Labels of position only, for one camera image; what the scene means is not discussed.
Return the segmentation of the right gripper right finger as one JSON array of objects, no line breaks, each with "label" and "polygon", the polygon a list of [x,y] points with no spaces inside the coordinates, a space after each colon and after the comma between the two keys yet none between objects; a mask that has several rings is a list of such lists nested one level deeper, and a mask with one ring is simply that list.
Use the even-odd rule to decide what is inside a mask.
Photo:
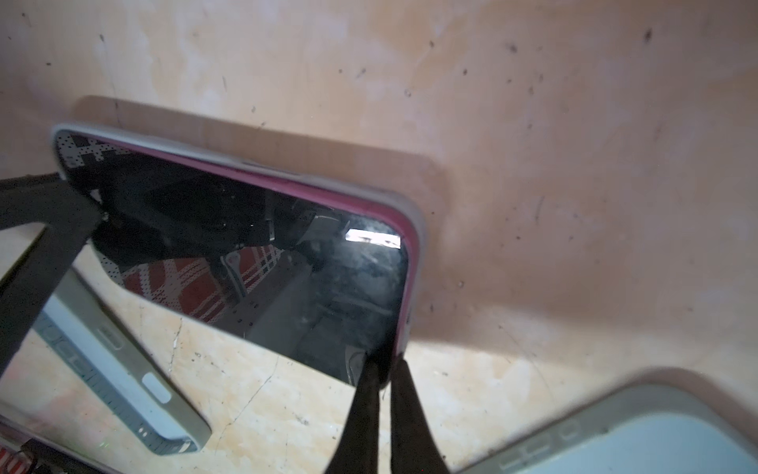
[{"label": "right gripper right finger", "polygon": [[400,359],[391,373],[391,472],[449,473],[440,454],[408,363]]}]

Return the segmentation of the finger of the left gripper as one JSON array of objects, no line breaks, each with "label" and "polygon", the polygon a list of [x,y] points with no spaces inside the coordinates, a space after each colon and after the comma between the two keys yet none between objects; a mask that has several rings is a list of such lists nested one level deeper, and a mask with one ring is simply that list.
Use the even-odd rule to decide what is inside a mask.
[{"label": "finger of the left gripper", "polygon": [[43,225],[1,280],[2,371],[102,220],[100,207],[57,174],[1,182],[1,228]]}]

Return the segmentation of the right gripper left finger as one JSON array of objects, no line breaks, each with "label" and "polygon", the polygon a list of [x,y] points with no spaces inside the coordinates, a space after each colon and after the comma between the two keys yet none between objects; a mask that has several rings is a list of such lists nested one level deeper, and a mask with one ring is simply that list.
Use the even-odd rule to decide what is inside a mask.
[{"label": "right gripper left finger", "polygon": [[379,370],[374,361],[363,367],[349,416],[326,473],[376,473],[379,438]]}]

